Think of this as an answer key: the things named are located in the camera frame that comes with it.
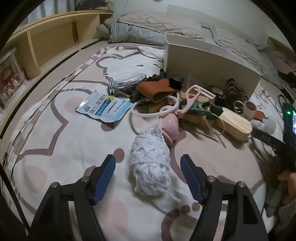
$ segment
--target brown leather pouch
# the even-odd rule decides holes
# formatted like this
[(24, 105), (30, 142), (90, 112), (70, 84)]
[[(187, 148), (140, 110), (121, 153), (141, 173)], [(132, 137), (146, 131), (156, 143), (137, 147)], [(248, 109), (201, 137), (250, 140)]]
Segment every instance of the brown leather pouch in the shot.
[(175, 91), (169, 86), (168, 79), (139, 83), (137, 90), (154, 103), (164, 100)]

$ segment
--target bed sheet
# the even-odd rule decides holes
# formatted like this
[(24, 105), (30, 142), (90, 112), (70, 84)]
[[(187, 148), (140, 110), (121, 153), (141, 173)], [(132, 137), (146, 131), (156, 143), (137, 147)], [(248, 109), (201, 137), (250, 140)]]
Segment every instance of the bed sheet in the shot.
[[(136, 135), (156, 125), (157, 119), (140, 118), (128, 111), (119, 122), (103, 123), (75, 112), (94, 90), (107, 93), (112, 73), (128, 70), (147, 76), (158, 74), (163, 55), (164, 50), (155, 47), (103, 48), (22, 117), (9, 143), (4, 166), (29, 224), (52, 182), (64, 185), (88, 176), (107, 154), (115, 156), (116, 169), (104, 199), (94, 207), (107, 240), (189, 240), (202, 207), (192, 198), (180, 169), (180, 157), (186, 153), (208, 175), (222, 182), (244, 181), (259, 210), (263, 209), (268, 173), (265, 164), (274, 154), (262, 142), (238, 142), (228, 134), (219, 136), (217, 130), (210, 135), (181, 120), (179, 139), (170, 148), (169, 192), (180, 199), (176, 202), (167, 194), (149, 197), (134, 192), (135, 179), (129, 170), (131, 145)], [(281, 116), (261, 83), (251, 98), (263, 112), (268, 108), (267, 116)], [(281, 124), (279, 118), (275, 132), (279, 139)], [(2, 192), (17, 215), (7, 189)], [(221, 239), (226, 209), (227, 202), (223, 202), (214, 240)], [(70, 215), (75, 238), (81, 240), (72, 202)], [(270, 231), (276, 219), (267, 218), (263, 212), (263, 220)]]

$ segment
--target white plastic ring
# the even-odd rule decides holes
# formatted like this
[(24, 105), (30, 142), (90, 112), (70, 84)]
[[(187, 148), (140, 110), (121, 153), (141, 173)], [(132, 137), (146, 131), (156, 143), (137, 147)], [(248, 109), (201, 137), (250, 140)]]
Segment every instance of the white plastic ring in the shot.
[(135, 111), (135, 106), (136, 105), (148, 100), (148, 98), (144, 98), (144, 99), (138, 100), (137, 102), (135, 102), (131, 106), (131, 113), (133, 115), (137, 115), (137, 116), (144, 117), (144, 118), (159, 117), (159, 116), (167, 115), (167, 114), (173, 112), (174, 110), (176, 110), (177, 108), (179, 108), (179, 98), (176, 98), (176, 97), (171, 96), (171, 95), (167, 96), (167, 98), (172, 99), (172, 100), (175, 101), (175, 104), (172, 106), (172, 108), (169, 108), (169, 109), (164, 110), (164, 111), (156, 112), (156, 113), (150, 113), (150, 114), (144, 114), (144, 113), (139, 113), (139, 112)]

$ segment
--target wooden shelf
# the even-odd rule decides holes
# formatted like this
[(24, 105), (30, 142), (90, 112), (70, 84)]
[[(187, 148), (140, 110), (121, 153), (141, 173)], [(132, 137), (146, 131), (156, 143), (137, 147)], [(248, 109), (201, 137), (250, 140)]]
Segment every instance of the wooden shelf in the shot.
[(296, 92), (289, 86), (289, 84), (285, 81), (282, 81), (284, 89), (288, 92), (288, 94), (293, 99), (293, 106), (296, 107)]
[(77, 50), (82, 49), (83, 47), (94, 43), (98, 41), (98, 39), (90, 39), (90, 40), (86, 40), (82, 43), (78, 43), (76, 45), (74, 45), (73, 47), (61, 52), (60, 54), (58, 54), (57, 56), (55, 56), (54, 58), (52, 58), (50, 61), (48, 61), (47, 63), (45, 63), (44, 65), (42, 65), (40, 67), (41, 69), (41, 74), (37, 77), (35, 77), (34, 79), (30, 80), (29, 83), (27, 85), (22, 84), (20, 86), (20, 90), (22, 90), (22, 92), (20, 94), (18, 94), (12, 101), (11, 103), (8, 105), (8, 107), (3, 111), (3, 117), (0, 121), (0, 133), (2, 132), (6, 122), (8, 121), (9, 117), (11, 116), (12, 112), (14, 111), (14, 109), (17, 107), (17, 105), (20, 103), (20, 101), (22, 100), (22, 98), (29, 92), (29, 90), (48, 72), (50, 71), (54, 66), (56, 66), (58, 63), (60, 63), (62, 60), (64, 60), (65, 58), (69, 57), (71, 54), (75, 53)]
[(80, 50), (81, 48), (83, 48), (83, 47), (85, 47), (85, 46), (87, 46), (89, 44), (92, 44), (92, 43), (94, 43), (94, 42), (96, 42), (98, 40), (99, 39), (86, 40), (86, 41), (83, 41), (81, 43), (77, 43), (73, 47), (70, 47), (70, 48), (64, 50), (63, 52), (57, 54), (55, 57), (51, 58), (45, 64), (41, 65), (40, 66), (41, 72), (48, 72), (54, 66), (56, 66), (59, 62), (61, 62), (65, 58), (69, 57), (71, 54), (75, 53), (77, 50)]
[(16, 47), (17, 61), (31, 80), (27, 85), (20, 86), (19, 93), (3, 111), (0, 133), (31, 88), (61, 61), (98, 41), (96, 27), (113, 13), (86, 10), (55, 14), (26, 24), (12, 34), (1, 54)]
[(275, 47), (275, 50), (278, 50), (282, 53), (284, 53), (286, 56), (288, 56), (292, 60), (296, 60), (296, 54), (294, 50), (290, 49), (287, 45), (284, 43), (280, 42), (279, 40), (268, 36), (267, 44), (272, 43), (272, 45)]

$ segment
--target white mug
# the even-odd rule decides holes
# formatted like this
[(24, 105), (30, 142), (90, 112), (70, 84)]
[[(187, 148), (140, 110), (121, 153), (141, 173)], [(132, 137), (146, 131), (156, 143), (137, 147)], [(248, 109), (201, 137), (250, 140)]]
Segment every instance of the white mug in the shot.
[(235, 103), (241, 103), (243, 105), (243, 115), (246, 119), (251, 120), (254, 118), (254, 115), (256, 113), (257, 107), (256, 105), (251, 102), (251, 101), (246, 101), (245, 103), (241, 102), (240, 100), (236, 100), (235, 102), (233, 102), (233, 106), (234, 106), (234, 111), (239, 114), (237, 112), (237, 110), (235, 109)]

